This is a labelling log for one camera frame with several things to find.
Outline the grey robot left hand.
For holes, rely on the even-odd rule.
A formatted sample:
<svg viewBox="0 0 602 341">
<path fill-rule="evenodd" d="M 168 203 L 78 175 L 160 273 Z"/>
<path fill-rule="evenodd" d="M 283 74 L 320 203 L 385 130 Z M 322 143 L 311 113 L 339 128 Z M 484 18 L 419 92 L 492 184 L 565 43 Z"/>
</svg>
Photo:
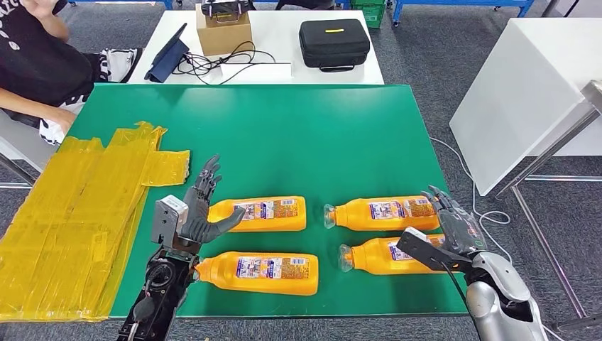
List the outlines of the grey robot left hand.
<svg viewBox="0 0 602 341">
<path fill-rule="evenodd" d="M 244 208 L 236 208 L 227 217 L 217 222 L 208 220 L 210 201 L 221 175 L 219 154 L 213 155 L 203 166 L 195 183 L 190 187 L 184 198 L 189 207 L 187 221 L 182 226 L 179 235 L 198 244 L 206 244 L 220 235 L 235 228 L 243 219 Z"/>
</svg>

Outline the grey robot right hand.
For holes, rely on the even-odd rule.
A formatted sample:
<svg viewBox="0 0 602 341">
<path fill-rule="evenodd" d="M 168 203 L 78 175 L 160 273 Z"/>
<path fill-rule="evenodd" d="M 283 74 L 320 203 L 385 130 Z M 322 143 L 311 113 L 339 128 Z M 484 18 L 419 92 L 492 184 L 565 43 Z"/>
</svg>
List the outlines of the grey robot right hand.
<svg viewBox="0 0 602 341">
<path fill-rule="evenodd" d="M 445 235 L 444 248 L 469 258 L 470 254 L 487 250 L 486 241 L 473 214 L 468 213 L 451 195 L 429 185 L 422 191 L 439 220 Z"/>
</svg>

